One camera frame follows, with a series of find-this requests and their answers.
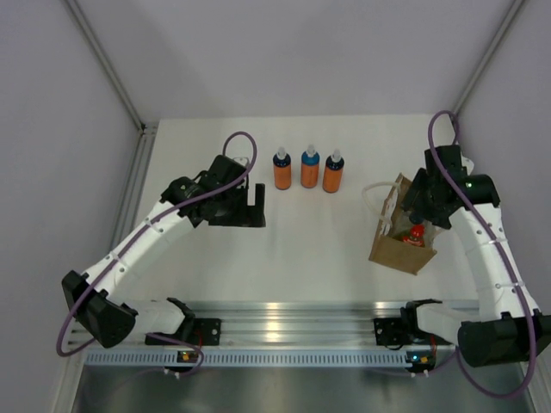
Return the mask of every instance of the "red bottle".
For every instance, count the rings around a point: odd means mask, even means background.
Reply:
[[[404,235],[402,237],[402,241],[410,245],[415,245],[416,247],[424,247],[423,234],[424,234],[424,226],[414,225],[410,229],[409,235]]]

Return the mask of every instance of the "paper bag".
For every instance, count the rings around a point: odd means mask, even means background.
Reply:
[[[381,215],[390,217],[393,225],[396,224],[397,219],[402,214],[399,205],[412,184],[402,174],[398,176],[396,182],[399,184],[399,190],[392,187],[381,212]],[[379,221],[369,260],[385,267],[417,275],[419,270],[436,255],[436,251],[432,249],[432,242],[428,242],[425,247],[416,247],[389,237],[390,230],[390,224]]]

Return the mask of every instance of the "white table surface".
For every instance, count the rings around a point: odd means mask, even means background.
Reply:
[[[162,120],[155,141],[138,219],[168,184],[206,170],[227,136],[251,133],[258,144],[251,187],[266,184],[266,228],[200,225],[154,263],[149,276],[128,292],[135,299],[177,297],[183,301],[375,302],[408,299],[476,299],[467,259],[453,233],[435,241],[438,254],[418,276],[368,260],[377,218],[362,203],[361,190],[413,178],[424,166],[430,115],[320,116]],[[435,128],[436,144],[453,140],[447,119]],[[300,185],[300,154],[319,151],[319,185]],[[293,185],[273,184],[272,157],[283,145],[292,158]],[[326,157],[338,147],[344,157],[341,188],[321,188]],[[249,156],[246,138],[234,139],[228,155]],[[371,194],[382,206],[389,188]]]

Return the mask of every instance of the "black bracket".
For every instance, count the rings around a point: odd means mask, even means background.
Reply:
[[[432,336],[437,345],[449,344],[439,336],[420,330],[417,324],[417,308],[419,306],[441,302],[434,299],[410,301],[406,307],[400,308],[400,317],[376,318],[374,326],[377,345],[395,350],[408,345],[426,346],[430,345]]]
[[[183,302],[177,299],[167,300],[182,310],[185,319],[176,333],[155,333],[156,335],[200,347],[220,345],[222,320],[219,318],[196,318],[195,314]],[[145,345],[166,346],[167,342],[151,336],[145,336]]]

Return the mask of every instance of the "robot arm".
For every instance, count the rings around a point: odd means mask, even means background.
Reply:
[[[245,172],[245,166],[218,155],[210,169],[196,179],[176,179],[147,217],[116,248],[82,274],[71,271],[65,276],[62,287],[69,308],[94,285],[75,319],[103,347],[111,348],[129,336],[144,338],[152,332],[173,335],[185,327],[186,318],[193,317],[186,305],[176,299],[126,300],[125,287],[139,279],[169,245],[204,220],[210,225],[266,226],[264,185],[256,185],[255,205],[248,206],[248,179],[215,196],[176,208],[186,200],[224,187]]]
[[[402,309],[410,333],[431,333],[459,347],[472,367],[526,361],[529,358],[527,319],[517,296],[522,289],[536,330],[538,354],[551,342],[551,317],[543,316],[524,286],[505,238],[499,197],[489,176],[469,176],[461,165],[459,145],[440,146],[436,152],[461,191],[476,205],[498,234],[492,240],[474,214],[444,180],[430,151],[426,169],[418,171],[402,208],[423,214],[432,224],[457,232],[473,271],[479,294],[479,316],[449,309],[433,300],[411,302]],[[518,282],[512,283],[495,243],[500,243]]]

